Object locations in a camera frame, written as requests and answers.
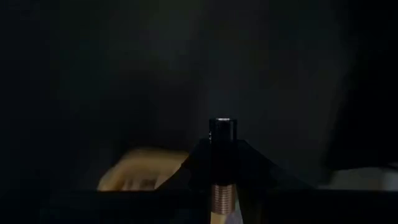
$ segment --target black surface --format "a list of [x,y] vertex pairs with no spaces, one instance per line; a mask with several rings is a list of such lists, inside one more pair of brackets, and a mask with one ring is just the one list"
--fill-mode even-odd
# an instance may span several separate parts
[[396,192],[270,191],[256,195],[271,223],[396,223]]
[[209,223],[208,199],[184,190],[65,192],[40,209],[40,223]]

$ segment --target copper threaded body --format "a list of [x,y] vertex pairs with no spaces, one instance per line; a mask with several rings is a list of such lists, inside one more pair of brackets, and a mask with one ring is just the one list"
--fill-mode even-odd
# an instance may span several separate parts
[[211,186],[211,211],[227,215],[235,211],[235,185]]

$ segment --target cylindrical sensor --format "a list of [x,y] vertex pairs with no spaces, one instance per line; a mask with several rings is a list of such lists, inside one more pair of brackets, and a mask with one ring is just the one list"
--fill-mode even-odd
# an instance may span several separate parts
[[222,215],[235,209],[236,125],[235,119],[210,120],[211,211]]

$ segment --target dark background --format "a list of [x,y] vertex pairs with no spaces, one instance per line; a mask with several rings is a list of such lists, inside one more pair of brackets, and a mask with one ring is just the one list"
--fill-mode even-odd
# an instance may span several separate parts
[[2,4],[7,189],[93,189],[129,146],[189,150],[213,116],[315,185],[345,77],[393,27],[356,1]]

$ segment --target yellow object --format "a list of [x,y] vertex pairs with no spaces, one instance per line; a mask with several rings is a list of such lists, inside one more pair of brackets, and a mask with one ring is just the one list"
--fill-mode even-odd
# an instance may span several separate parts
[[227,215],[220,215],[217,213],[211,213],[211,224],[224,224],[226,220]]
[[131,150],[102,176],[97,189],[155,190],[180,168],[187,157],[187,152],[150,147]]

